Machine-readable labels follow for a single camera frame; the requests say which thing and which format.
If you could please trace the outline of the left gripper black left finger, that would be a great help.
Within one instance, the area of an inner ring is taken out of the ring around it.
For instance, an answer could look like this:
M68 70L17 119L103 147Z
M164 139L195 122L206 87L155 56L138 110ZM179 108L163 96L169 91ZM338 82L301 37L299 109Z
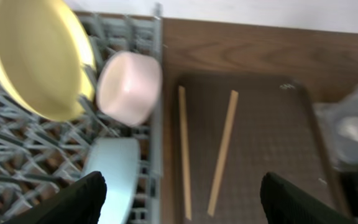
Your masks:
M6 224L97 224L106 194L102 173L94 171Z

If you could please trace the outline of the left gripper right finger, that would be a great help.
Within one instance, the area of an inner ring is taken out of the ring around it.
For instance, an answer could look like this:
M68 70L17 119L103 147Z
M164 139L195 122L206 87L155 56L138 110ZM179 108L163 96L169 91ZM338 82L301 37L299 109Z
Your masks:
M262 179L260 201L268 224L353 224L274 172Z

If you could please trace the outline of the light blue bowl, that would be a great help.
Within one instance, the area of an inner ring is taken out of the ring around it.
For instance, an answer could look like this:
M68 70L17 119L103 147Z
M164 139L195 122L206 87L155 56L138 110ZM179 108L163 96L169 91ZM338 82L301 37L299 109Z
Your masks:
M99 171L107 185L100 224L127 222L140 172L140 145L134 138L99 138L92 145L83 175Z

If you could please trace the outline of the white bowl with food residue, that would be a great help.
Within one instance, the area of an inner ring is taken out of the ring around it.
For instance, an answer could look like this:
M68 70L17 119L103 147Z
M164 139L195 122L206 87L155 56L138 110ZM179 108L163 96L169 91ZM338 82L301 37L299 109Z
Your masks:
M127 126L137 126L154 110L161 89L160 62L151 56L120 51L102 69L96 104L112 119Z

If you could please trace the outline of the long wooden chopstick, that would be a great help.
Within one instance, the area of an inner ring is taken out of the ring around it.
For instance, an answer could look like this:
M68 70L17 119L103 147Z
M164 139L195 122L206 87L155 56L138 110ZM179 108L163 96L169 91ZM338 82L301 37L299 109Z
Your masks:
M180 139L181 139L181 163L183 174L183 197L185 217L187 220L192 220L191 209L191 175L190 175L190 161L189 161L189 147L188 147L188 123L186 113L186 91L183 86L178 87L178 103L179 103L179 117L180 117Z

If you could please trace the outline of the yellow plate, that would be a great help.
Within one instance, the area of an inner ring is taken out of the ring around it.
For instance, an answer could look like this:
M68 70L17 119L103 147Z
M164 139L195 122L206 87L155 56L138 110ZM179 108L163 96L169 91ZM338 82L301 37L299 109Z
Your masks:
M62 0L0 0L0 84L25 109L52 121L76 119L92 100L85 67L96 68L79 18Z

